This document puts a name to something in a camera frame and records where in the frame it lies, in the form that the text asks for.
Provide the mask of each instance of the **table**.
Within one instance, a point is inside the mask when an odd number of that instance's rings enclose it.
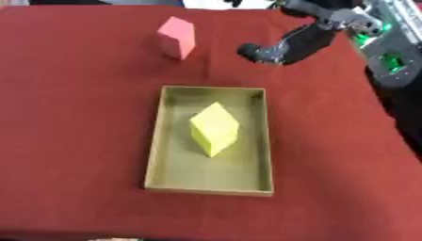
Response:
[[[160,54],[170,16],[195,23],[183,62]],[[417,240],[422,170],[345,37],[296,65],[254,65],[303,20],[260,10],[29,7],[0,11],[0,236]],[[268,92],[272,198],[148,192],[160,87]]]

